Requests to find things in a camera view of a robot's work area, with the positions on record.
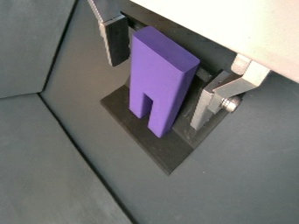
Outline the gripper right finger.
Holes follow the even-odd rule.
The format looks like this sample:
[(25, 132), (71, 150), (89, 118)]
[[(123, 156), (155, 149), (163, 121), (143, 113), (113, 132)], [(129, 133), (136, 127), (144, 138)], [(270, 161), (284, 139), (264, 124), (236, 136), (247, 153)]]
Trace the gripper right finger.
[(239, 54), (231, 65), (232, 73), (223, 71), (201, 90), (200, 99), (191, 119), (199, 130), (220, 109), (234, 112), (240, 104), (239, 94), (258, 88), (270, 69)]

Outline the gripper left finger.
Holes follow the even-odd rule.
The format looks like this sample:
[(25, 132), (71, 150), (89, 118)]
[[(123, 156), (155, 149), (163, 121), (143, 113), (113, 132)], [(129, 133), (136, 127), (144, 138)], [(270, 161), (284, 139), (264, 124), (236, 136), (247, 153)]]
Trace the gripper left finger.
[(112, 67), (129, 57), (127, 17), (120, 12), (117, 0), (88, 0), (104, 39), (107, 60)]

